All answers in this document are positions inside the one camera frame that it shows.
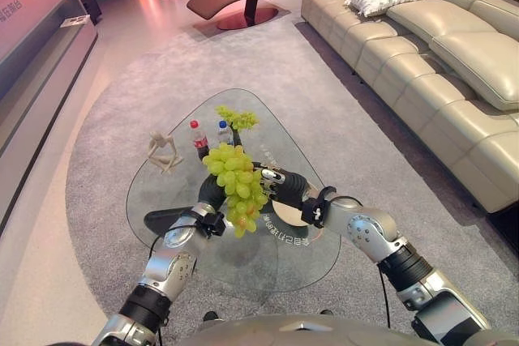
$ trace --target chair base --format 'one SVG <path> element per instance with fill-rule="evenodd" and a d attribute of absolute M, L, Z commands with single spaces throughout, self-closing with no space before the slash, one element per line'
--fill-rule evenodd
<path fill-rule="evenodd" d="M 255 10 L 254 20 L 247 18 L 243 11 L 231 14 L 226 18 L 220 20 L 217 27 L 220 30 L 239 30 L 240 28 L 249 28 L 256 24 L 262 24 L 274 18 L 279 10 L 277 8 L 258 8 Z"/>

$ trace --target tv stand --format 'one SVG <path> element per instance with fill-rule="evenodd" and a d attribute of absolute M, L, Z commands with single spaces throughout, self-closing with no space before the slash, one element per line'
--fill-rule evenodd
<path fill-rule="evenodd" d="M 93 47 L 80 0 L 0 0 L 0 234 Z"/>

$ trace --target silver metal arm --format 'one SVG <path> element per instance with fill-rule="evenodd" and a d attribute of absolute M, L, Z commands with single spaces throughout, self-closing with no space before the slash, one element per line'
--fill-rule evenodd
<path fill-rule="evenodd" d="M 106 323 L 92 346 L 123 344 L 152 346 L 159 326 L 167 322 L 169 307 L 184 289 L 195 270 L 196 259 L 208 236 L 194 226 L 197 218 L 215 213 L 212 206 L 198 203 L 188 216 L 180 217 L 166 233 L 161 246 L 148 260 L 138 286 L 118 314 Z"/>
<path fill-rule="evenodd" d="M 418 311 L 412 326 L 420 337 L 445 345 L 463 344 L 474 333 L 490 328 L 459 289 L 418 255 L 387 212 L 338 196 L 332 187 L 319 193 L 296 173 L 272 170 L 262 170 L 270 197 L 302 209 L 307 223 L 348 237 L 376 263 L 405 307 Z"/>

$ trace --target floor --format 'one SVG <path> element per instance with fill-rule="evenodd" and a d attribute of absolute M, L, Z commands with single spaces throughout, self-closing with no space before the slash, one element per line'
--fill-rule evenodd
<path fill-rule="evenodd" d="M 66 172 L 78 131 L 124 67 L 202 19 L 187 0 L 104 0 L 99 38 L 39 155 L 0 239 L 0 344 L 90 344 L 105 325 L 75 258 Z M 225 12 L 243 7 L 235 3 Z"/>

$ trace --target glass tabletop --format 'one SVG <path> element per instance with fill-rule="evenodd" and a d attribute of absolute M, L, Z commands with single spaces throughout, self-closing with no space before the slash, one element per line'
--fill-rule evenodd
<path fill-rule="evenodd" d="M 149 212 L 191 207 L 197 202 L 208 171 L 191 142 L 189 122 L 197 120 L 208 136 L 209 146 L 217 147 L 221 118 L 215 108 L 219 105 L 255 113 L 259 123 L 240 132 L 243 148 L 254 161 L 302 174 L 317 189 L 323 188 L 307 158 L 267 106 L 251 92 L 226 90 L 207 99 L 171 131 L 178 154 L 183 157 L 172 173 L 162 173 L 149 161 L 137 171 L 128 190 L 127 218 L 145 245 L 150 246 L 157 236 L 144 223 Z M 225 204 L 221 211 L 226 213 Z M 236 238 L 232 224 L 225 223 L 224 235 L 209 240 L 197 268 L 206 276 L 239 287 L 273 292 L 303 288 L 332 269 L 341 247 L 340 237 L 327 229 L 285 223 L 274 212 L 272 203 L 261 211 L 255 233 Z"/>

